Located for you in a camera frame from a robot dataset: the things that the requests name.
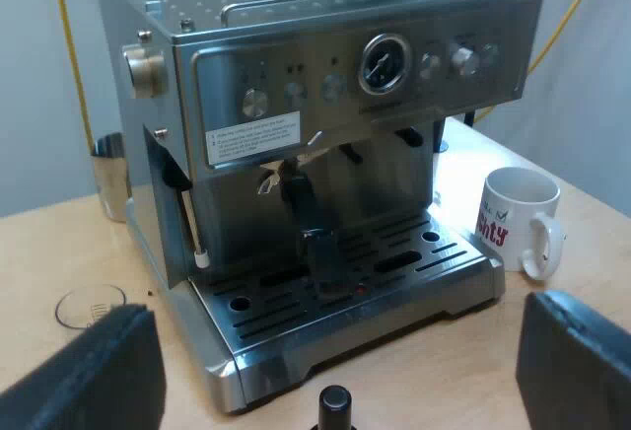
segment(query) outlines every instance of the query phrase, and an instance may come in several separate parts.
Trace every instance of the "black object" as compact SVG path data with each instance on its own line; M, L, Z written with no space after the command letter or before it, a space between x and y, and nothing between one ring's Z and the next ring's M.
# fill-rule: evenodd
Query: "black object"
M445 120L434 121L434 154L445 152L449 149L449 144L443 140L445 132Z
M403 139L403 142L410 147L421 147L423 145L423 136L413 127L406 127L394 131L398 137Z
M154 430L166 390L153 313L118 307L0 394L0 428Z
M283 169L280 177L282 198L291 206L298 228L298 255L306 257L318 295L323 300L348 295L351 293L348 266L311 181L305 173L291 167Z
M469 127L473 127L473 123L475 122L475 111L469 111L464 114L464 124Z
M359 166L364 162L364 158L361 154L357 153L357 151L353 148L353 145L350 143L340 144L339 150L356 166Z
M317 425L312 430L356 430L351 425L353 398L341 386L329 386L319 394Z
M517 381L533 430L631 428L631 335L567 294L527 296Z

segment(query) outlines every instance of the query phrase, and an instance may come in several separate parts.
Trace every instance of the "coffee mug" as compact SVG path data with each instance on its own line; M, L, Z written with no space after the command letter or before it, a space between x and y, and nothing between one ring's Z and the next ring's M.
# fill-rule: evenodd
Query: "coffee mug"
M493 171L484 182L475 234L504 259L506 270L547 279L563 250L563 229L554 219L560 195L556 182L539 172Z

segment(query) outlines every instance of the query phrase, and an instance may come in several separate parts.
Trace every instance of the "wooden table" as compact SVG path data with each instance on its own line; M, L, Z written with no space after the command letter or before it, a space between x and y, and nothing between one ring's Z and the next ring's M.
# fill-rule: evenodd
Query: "wooden table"
M525 159L450 120L450 149L438 156L436 191L449 221L475 225L483 180ZM631 221L559 180L557 217L567 232L561 266L545 287L579 297L631 328ZM218 413L125 225L108 221L95 196L0 220L0 389L72 338L54 308L76 287L110 283L155 311L167 370L165 429L283 428L316 423L317 396L330 384L353 394L361 430L528 428L515 382L524 298L542 286L507 274L501 302L437 322L315 375L299 389L240 416Z

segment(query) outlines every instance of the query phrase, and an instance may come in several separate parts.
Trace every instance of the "yellow cable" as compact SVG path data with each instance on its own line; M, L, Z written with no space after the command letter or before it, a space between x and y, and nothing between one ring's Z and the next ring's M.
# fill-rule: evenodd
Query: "yellow cable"
M72 38L72 31L70 30L70 21L68 19L68 9L66 8L66 0L57 0L59 4L59 14L61 16L61 22L63 24L63 32L66 36L66 45L68 47L68 56L70 57L70 64L72 65L72 72L75 77L75 85L77 86L77 96L79 97L79 105L81 106L81 117L83 119L83 127L86 131L86 142L88 143L88 152L92 154L92 146L94 145L94 139L92 137L92 128L90 127L90 117L88 115L88 105L86 104L86 94L83 89L83 82L81 81L81 72L79 71L79 63L77 62L77 51L75 49L75 42Z
M565 13L565 16L563 16L563 19L561 20L559 27L556 28L556 31L554 32L552 37L548 40L543 50L541 50L539 54L536 56L536 58L534 59L534 62L532 62L532 65L528 67L528 72L527 72L528 75L530 75L530 73L532 73L534 69L538 67L541 61L545 58L547 53L550 51L550 48L552 48L552 45L554 45L554 43L557 41L559 36L561 36L561 33L567 26L570 19L572 19L572 16L574 16L574 13L576 12L577 8L581 5L582 2L583 0L574 0L574 2L570 5L570 9L568 9L567 13ZM491 113L491 111L493 111L493 109L495 109L496 107L497 105L488 107L479 116L477 116L473 122L481 121L486 116L488 116Z

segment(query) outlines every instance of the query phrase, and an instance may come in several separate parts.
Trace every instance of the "espresso machine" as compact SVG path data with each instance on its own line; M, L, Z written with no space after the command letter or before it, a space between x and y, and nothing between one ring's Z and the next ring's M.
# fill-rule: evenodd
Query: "espresso machine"
M503 294L428 212L433 127L521 97L542 0L100 2L128 225L221 410Z

